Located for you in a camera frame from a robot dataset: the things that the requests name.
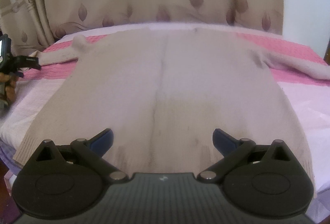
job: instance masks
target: mattress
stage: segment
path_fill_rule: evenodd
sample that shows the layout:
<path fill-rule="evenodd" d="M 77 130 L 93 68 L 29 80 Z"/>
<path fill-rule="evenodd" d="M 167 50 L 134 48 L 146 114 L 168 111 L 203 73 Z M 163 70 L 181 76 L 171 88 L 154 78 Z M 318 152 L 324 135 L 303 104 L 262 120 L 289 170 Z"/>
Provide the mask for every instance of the mattress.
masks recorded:
<path fill-rule="evenodd" d="M 204 27 L 221 31 L 235 32 L 238 36 L 253 41 L 269 50 L 292 55 L 302 59 L 319 62 L 324 61 L 307 46 L 282 40 L 281 36 L 249 30 L 239 27 L 228 27 L 205 24 L 138 24 L 107 27 L 80 32 L 90 42 L 96 42 L 107 34 L 134 28 L 150 29 L 193 29 Z M 54 51 L 71 44 L 71 34 L 47 48 Z M 0 119 L 0 157 L 14 174 L 19 167 L 12 160 L 15 148 L 18 148 L 34 117 L 46 104 L 50 97 L 59 89 L 65 78 L 75 67 L 75 61 L 45 66 L 41 71 L 29 70 L 24 79 L 17 83 L 17 101 Z M 311 149 L 315 187 L 317 197 L 312 201 L 308 215 L 316 223 L 330 215 L 330 82 L 313 80 L 295 71 L 272 70 L 293 109 L 295 110 L 306 133 Z"/>

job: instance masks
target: ribbed surface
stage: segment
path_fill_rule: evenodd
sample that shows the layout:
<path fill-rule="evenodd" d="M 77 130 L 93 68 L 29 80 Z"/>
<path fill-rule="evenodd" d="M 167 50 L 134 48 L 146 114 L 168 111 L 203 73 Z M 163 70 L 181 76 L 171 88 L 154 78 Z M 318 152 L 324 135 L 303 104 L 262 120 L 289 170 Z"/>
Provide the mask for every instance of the ribbed surface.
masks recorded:
<path fill-rule="evenodd" d="M 42 139 L 25 136 L 13 156 L 13 159 L 24 166 L 34 153 L 35 149 L 39 146 L 40 141 L 42 141 Z"/>
<path fill-rule="evenodd" d="M 39 220 L 24 215 L 16 222 L 32 223 L 312 224 L 302 215 L 290 220 L 249 216 L 228 203 L 216 185 L 199 183 L 188 173 L 137 174 L 131 182 L 109 188 L 97 206 L 77 217 Z"/>

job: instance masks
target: ribbed hem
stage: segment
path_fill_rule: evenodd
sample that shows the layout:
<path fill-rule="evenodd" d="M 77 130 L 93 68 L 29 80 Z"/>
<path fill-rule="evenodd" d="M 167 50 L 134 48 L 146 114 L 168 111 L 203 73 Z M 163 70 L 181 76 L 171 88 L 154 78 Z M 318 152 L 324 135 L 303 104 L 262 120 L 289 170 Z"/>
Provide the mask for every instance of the ribbed hem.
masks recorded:
<path fill-rule="evenodd" d="M 13 156 L 13 159 L 16 162 L 20 163 L 21 165 L 25 165 L 26 162 L 31 157 L 31 155 L 34 153 L 34 151 L 40 145 L 41 141 L 42 141 L 42 139 L 40 139 L 40 138 L 34 138 L 31 136 L 25 135 L 22 143 L 20 144 L 18 150 L 16 151 L 15 155 Z"/>
<path fill-rule="evenodd" d="M 305 172 L 307 173 L 307 175 L 309 176 L 309 178 L 311 179 L 311 181 L 313 183 L 313 187 L 314 187 L 313 197 L 316 198 L 317 195 L 316 195 L 316 191 L 315 191 L 315 179 L 314 179 L 314 172 L 313 172 L 311 160 L 304 160 L 302 167 L 304 168 Z"/>

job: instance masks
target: white wall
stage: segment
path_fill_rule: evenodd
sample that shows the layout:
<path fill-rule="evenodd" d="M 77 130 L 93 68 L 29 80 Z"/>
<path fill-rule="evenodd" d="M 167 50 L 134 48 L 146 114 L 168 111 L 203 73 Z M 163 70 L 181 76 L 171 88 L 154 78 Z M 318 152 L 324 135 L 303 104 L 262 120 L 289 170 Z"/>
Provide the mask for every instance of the white wall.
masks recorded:
<path fill-rule="evenodd" d="M 330 38 L 330 0 L 284 0 L 283 38 L 322 58 Z"/>

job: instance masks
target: pink knit fabric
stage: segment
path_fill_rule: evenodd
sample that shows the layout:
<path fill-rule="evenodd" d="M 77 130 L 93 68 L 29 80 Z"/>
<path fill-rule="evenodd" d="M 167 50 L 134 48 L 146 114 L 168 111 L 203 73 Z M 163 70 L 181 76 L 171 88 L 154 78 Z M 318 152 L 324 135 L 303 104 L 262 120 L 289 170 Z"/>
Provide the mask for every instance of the pink knit fabric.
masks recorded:
<path fill-rule="evenodd" d="M 105 37 L 101 36 L 89 36 L 87 41 L 95 43 Z M 288 42 L 280 39 L 261 37 L 251 34 L 237 33 L 237 36 L 244 38 L 255 44 L 262 46 L 270 51 L 274 51 L 283 55 L 289 55 L 292 57 L 312 61 L 322 65 L 327 65 L 324 60 L 319 57 L 310 47 Z M 62 43 L 54 44 L 48 47 L 45 52 L 56 51 L 59 49 L 66 48 L 70 46 L 72 41 L 66 41 Z M 24 78 L 21 80 L 39 80 L 39 79 L 66 79 L 71 72 L 74 70 L 76 61 L 71 61 L 61 64 L 53 64 L 49 66 L 43 66 L 41 71 L 28 70 L 24 73 Z M 315 80 L 309 76 L 296 71 L 280 71 L 271 69 L 273 77 L 276 81 L 280 82 L 290 82 L 290 83 L 301 83 L 301 84 L 313 84 L 313 85 L 323 85 L 330 86 L 330 81 Z"/>

